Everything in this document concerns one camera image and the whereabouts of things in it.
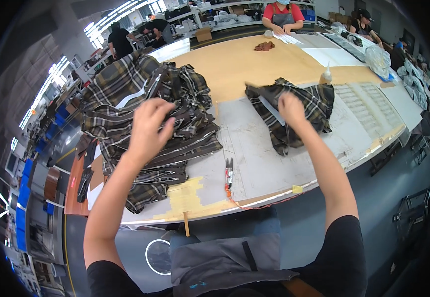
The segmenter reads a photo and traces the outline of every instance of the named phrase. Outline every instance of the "plaid fabric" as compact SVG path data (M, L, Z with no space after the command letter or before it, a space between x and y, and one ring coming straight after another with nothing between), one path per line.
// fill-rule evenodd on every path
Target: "plaid fabric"
M212 98L204 77L190 65L161 65L151 56L134 52L104 68L87 87L80 103L82 131L100 141L103 174L110 176L128 149L134 110L146 100L153 86L149 85L152 75L160 67L167 70L167 75L158 94L176 105L167 117L176 118L174 135L135 178L126 203L133 213L142 211L146 203L166 198L168 184L184 182L187 160L222 148L215 135L219 128L212 123L213 116L206 113L212 107ZM130 99L122 108L115 107L142 89L144 94Z
M289 81L278 78L274 85L262 86L266 91L275 94L275 98L269 103L277 109L277 101L283 92L292 92L304 104L304 113L306 119L311 122L312 126L318 132L331 132L329 127L329 118L334 107L334 87L332 85L315 85L305 89L294 86ZM299 147L303 146L302 140L290 127L289 140L286 133L286 128L282 126L277 119L269 112L269 110L261 103L259 94L251 90L246 90L246 95L251 101L254 109L261 116L263 121L268 125L270 130L271 142L274 149L280 155L286 155L287 146Z

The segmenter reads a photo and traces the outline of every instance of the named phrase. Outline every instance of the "brown rag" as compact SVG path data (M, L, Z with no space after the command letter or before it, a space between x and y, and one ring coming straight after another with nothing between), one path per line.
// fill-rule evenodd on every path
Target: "brown rag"
M263 51L269 51L270 49L272 49L274 47L274 43L272 41L270 42L263 42L258 44L257 46L254 47L254 50L263 50Z

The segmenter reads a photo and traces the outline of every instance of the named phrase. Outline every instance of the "shelf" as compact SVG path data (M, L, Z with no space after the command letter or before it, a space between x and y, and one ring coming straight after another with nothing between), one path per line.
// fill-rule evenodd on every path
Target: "shelf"
M191 16L193 14L195 14L195 12L194 11L190 11L188 13L184 13L184 14L181 14L179 16L176 16L175 18L168 19L167 21L170 23L170 22L173 22L173 21L176 21L176 20L180 20L181 18L185 18L185 17Z
M232 24L232 25L227 25L227 26L223 26L223 27L213 27L212 28L212 32L218 31L218 30L223 30L223 29L230 29L230 28L235 28L235 27L242 27L242 26L248 26L248 25L259 25L262 24L262 21L253 21L253 22L249 22L249 23L236 23L236 24Z
M275 0L267 0L266 3L274 3L276 2ZM316 6L314 3L307 3L307 2L299 2L299 1L291 1L290 3L293 4L301 4L301 5L309 5L309 6Z
M221 3L221 4L215 4L209 7L201 7L198 9L198 11L203 12L210 9L218 9L223 8L227 6L235 6L235 5L246 5L246 4L263 4L265 3L265 0L249 0L249 1L238 1L238 2L230 2L230 3Z

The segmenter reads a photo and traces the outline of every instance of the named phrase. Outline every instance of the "stack of plaid garments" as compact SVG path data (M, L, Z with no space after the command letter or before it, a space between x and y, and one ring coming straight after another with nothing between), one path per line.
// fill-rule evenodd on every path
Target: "stack of plaid garments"
M277 110L277 101L283 92L291 92L296 95L304 104L304 113L306 119L311 122L317 132L331 132L329 126L330 115L334 107L334 87L332 85L323 84L310 86L305 89L294 86L289 81L278 78L274 85L262 86L267 92L272 93L273 98L266 98L268 102ZM296 135L294 130L288 127L289 139L287 130L280 122L277 121L271 112L264 106L259 99L259 94L246 89L246 95L251 101L254 109L261 116L263 121L268 125L270 130L271 142L274 149L281 156L288 154L288 145L292 147L303 146L302 140Z
M206 112L212 98L204 77L190 65L161 65L151 56L134 52L104 68L81 99L81 130L100 141L103 174L110 176L128 149L133 112L155 86L155 73L164 73L158 96L176 105L169 115L176 118L174 137L135 178L126 200L126 208L133 213L166 198L168 185L183 183L187 160L222 148L216 138L219 127Z

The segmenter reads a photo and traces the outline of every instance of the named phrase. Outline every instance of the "blue crate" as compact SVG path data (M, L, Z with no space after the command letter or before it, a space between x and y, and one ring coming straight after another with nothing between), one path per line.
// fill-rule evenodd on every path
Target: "blue crate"
M301 13L304 16L306 21L315 21L316 20L316 12L310 9L301 9Z

